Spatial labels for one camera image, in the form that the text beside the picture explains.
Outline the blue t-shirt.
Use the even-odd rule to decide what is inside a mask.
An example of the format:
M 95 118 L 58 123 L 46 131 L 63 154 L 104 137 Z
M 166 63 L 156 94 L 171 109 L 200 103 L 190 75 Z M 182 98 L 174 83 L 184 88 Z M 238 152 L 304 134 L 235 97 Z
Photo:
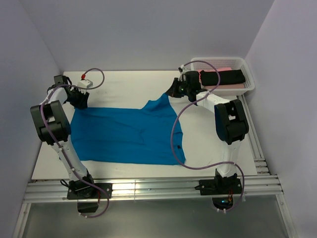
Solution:
M 71 141 L 81 161 L 178 165 L 170 135 L 176 120 L 169 97 L 162 94 L 141 109 L 76 109 L 71 121 Z M 176 124 L 173 145 L 181 162 L 183 132 Z

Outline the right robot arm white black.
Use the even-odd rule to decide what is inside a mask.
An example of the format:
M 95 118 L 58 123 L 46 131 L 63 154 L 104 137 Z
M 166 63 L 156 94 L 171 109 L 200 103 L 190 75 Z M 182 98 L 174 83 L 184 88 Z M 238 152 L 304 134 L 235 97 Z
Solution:
M 242 141 L 249 132 L 249 124 L 239 99 L 228 100 L 212 93 L 219 86 L 220 78 L 210 90 L 202 88 L 199 78 L 200 75 L 197 71 L 182 72 L 165 92 L 173 98 L 186 96 L 190 101 L 190 104 L 185 106 L 176 117 L 170 135 L 170 146 L 177 162 L 187 169 L 204 170 L 215 167 L 214 187 L 219 193 L 226 193 L 232 186 L 231 179 L 237 179 L 237 170 L 242 170 L 237 164 L 238 152 Z M 204 167 L 190 167 L 181 162 L 175 153 L 173 135 L 176 124 L 181 114 L 192 105 L 203 107 L 214 114 L 216 134 L 223 144 L 223 154 L 218 163 Z

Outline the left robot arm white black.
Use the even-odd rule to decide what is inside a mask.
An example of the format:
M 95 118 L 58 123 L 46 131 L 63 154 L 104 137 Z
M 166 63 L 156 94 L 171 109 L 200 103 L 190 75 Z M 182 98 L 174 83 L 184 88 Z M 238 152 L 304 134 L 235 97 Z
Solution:
M 72 86 L 69 77 L 55 76 L 44 101 L 30 108 L 39 139 L 56 151 L 67 170 L 69 182 L 61 180 L 61 184 L 68 188 L 71 195 L 80 199 L 96 195 L 97 186 L 72 145 L 70 122 L 62 105 L 70 103 L 76 109 L 86 109 L 89 97 L 87 89 L 92 87 L 93 82 L 85 79 L 85 75 L 76 87 Z

